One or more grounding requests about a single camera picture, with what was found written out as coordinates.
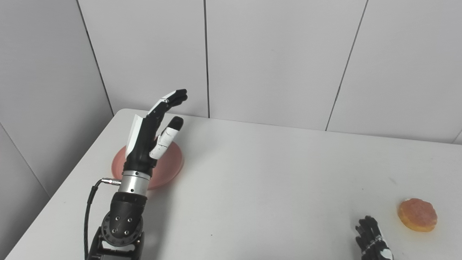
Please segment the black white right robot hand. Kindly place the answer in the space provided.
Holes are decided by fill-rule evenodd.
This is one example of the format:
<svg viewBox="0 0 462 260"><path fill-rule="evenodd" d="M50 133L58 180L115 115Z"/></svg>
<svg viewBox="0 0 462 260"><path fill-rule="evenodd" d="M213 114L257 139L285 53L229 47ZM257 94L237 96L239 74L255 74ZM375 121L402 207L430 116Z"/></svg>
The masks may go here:
<svg viewBox="0 0 462 260"><path fill-rule="evenodd" d="M355 229L358 232L355 240L361 250L362 260L394 260L375 218L365 216L358 221Z"/></svg>

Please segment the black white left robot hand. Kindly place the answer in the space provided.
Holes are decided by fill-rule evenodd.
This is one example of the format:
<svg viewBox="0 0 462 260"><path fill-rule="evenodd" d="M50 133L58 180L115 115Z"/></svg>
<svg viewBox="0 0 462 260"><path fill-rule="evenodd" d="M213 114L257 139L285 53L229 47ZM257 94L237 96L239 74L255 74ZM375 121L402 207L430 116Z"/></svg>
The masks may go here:
<svg viewBox="0 0 462 260"><path fill-rule="evenodd" d="M135 116L126 145L123 171L141 172L152 176L157 161L165 154L184 124L182 117L170 120L160 135L157 131L165 114L187 100L187 90L178 89L163 96L144 117Z"/></svg>

